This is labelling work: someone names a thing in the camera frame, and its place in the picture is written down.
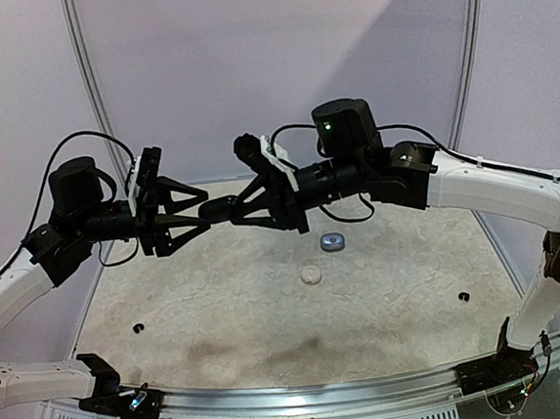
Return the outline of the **pink earbud charging case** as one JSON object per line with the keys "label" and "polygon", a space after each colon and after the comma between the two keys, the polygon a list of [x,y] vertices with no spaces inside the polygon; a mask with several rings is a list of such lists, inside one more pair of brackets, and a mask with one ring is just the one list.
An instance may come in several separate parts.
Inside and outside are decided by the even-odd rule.
{"label": "pink earbud charging case", "polygon": [[320,267],[314,265],[305,265],[300,272],[301,281],[308,285],[317,285],[322,279],[322,271]]}

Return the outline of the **black clip left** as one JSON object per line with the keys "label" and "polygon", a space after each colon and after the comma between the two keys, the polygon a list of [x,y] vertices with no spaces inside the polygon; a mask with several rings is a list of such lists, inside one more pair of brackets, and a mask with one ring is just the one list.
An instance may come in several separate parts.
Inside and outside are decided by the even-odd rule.
{"label": "black clip left", "polygon": [[133,330],[134,330],[134,332],[135,332],[136,334],[140,334],[140,332],[141,332],[142,330],[144,330],[144,329],[145,329],[145,327],[144,327],[144,325],[143,325],[142,323],[135,324],[135,325],[133,326]]}

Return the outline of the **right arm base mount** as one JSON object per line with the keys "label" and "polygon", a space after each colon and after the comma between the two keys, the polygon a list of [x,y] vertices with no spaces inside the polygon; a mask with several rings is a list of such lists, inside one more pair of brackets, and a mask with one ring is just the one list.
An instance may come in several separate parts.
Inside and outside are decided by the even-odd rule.
{"label": "right arm base mount", "polygon": [[543,373],[540,374],[538,360],[534,354],[535,348],[518,350],[510,347],[507,340],[508,326],[509,317],[505,319],[499,330],[493,354],[457,364],[452,369],[455,381],[465,396],[501,386],[527,375],[532,375],[532,379],[523,390],[523,394],[531,394],[546,378],[551,368],[552,357],[548,334],[543,329],[539,335],[541,350],[546,356],[546,365]]}

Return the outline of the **aluminium front rail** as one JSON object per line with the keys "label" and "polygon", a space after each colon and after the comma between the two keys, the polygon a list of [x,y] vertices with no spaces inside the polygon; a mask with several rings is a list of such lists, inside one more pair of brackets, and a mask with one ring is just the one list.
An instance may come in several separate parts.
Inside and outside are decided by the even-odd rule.
{"label": "aluminium front rail", "polygon": [[[242,390],[171,390],[158,419],[560,419],[560,333],[550,337],[549,370],[539,389],[522,394],[523,378],[488,392],[465,394],[454,366],[343,384]],[[114,419],[64,400],[42,419]]]}

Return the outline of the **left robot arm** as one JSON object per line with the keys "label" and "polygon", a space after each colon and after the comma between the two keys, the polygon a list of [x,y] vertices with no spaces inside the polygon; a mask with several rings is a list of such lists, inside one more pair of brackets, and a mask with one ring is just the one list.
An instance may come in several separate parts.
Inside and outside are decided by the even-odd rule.
{"label": "left robot arm", "polygon": [[[207,191],[160,176],[160,157],[160,148],[146,147],[131,158],[122,200],[114,178],[89,155],[46,168],[41,187],[51,193],[53,210],[44,225],[29,225],[0,267],[0,331],[68,280],[95,244],[134,239],[146,255],[169,257],[210,229],[184,214],[205,202]],[[0,362],[0,409],[53,398],[91,399],[107,414],[121,413],[129,402],[119,374],[93,354],[63,365]]]}

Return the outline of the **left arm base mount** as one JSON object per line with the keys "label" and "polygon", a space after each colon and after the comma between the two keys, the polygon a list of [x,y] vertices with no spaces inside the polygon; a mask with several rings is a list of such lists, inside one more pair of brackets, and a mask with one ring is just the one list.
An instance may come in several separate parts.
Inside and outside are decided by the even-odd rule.
{"label": "left arm base mount", "polygon": [[140,387],[120,384],[120,375],[100,356],[79,354],[76,359],[95,378],[94,390],[78,403],[85,412],[118,419],[159,419],[165,393],[144,383]]}

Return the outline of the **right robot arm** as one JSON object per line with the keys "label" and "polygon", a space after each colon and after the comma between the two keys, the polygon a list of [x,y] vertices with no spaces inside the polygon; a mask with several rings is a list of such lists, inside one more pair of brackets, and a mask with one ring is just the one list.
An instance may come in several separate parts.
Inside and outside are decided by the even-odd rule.
{"label": "right robot arm", "polygon": [[366,101],[342,98],[316,107],[312,127],[324,159],[296,168],[274,137],[243,135],[235,154],[255,173],[231,200],[235,225],[307,231],[309,210],[347,196],[411,209],[454,208],[507,216],[545,231],[542,258],[517,314],[506,322],[488,375],[508,382],[560,307],[560,171],[488,162],[436,139],[383,144]]}

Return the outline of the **black earbud case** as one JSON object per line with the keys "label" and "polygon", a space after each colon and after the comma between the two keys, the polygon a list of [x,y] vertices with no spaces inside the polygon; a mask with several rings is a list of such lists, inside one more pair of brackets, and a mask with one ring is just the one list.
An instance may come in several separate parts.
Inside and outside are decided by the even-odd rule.
{"label": "black earbud case", "polygon": [[237,205],[235,195],[224,195],[203,202],[198,210],[198,217],[213,224],[225,223],[230,220]]}

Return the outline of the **purple earbud charging case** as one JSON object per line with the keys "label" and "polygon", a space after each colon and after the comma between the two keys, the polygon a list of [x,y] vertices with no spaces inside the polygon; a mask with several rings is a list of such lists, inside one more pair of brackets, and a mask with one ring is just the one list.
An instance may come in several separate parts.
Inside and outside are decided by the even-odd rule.
{"label": "purple earbud charging case", "polygon": [[324,252],[338,252],[346,247],[346,240],[340,232],[329,232],[320,237],[320,247]]}

